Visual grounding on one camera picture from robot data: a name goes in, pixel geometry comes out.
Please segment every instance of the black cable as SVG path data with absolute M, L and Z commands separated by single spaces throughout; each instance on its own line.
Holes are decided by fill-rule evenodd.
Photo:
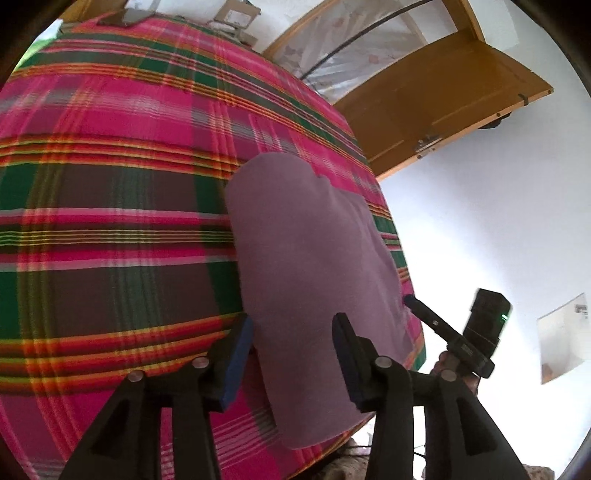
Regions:
M 394 13 L 391 13 L 389 15 L 386 15 L 385 17 L 383 17 L 382 19 L 378 20 L 377 22 L 374 22 L 370 26 L 365 27 L 361 32 L 357 33 L 356 35 L 353 35 L 350 39 L 348 39 L 347 41 L 345 41 L 344 43 L 342 43 L 341 45 L 339 45 L 338 47 L 336 47 L 326 57 L 324 57 L 323 59 L 319 60 L 310 70 L 308 70 L 305 74 L 303 74 L 300 77 L 300 80 L 304 80 L 310 73 L 312 73 L 314 70 L 316 70 L 322 64 L 324 64 L 326 61 L 328 61 L 329 59 L 331 59 L 338 52 L 340 52 L 341 50 L 343 50 L 343 48 L 348 47 L 349 45 L 351 45 L 359 37 L 363 37 L 367 32 L 372 31 L 374 28 L 379 27 L 383 23 L 386 23 L 388 20 L 392 20 L 393 18 L 396 18 L 399 15 L 405 14 L 406 12 L 408 12 L 409 10 L 412 10 L 413 8 L 420 7 L 421 5 L 427 4 L 427 3 L 432 2 L 432 1 L 433 0 L 419 0 L 418 2 L 415 2 L 415 3 L 411 4 L 411 5 L 407 5 L 406 7 L 402 7 L 400 10 L 396 10 Z

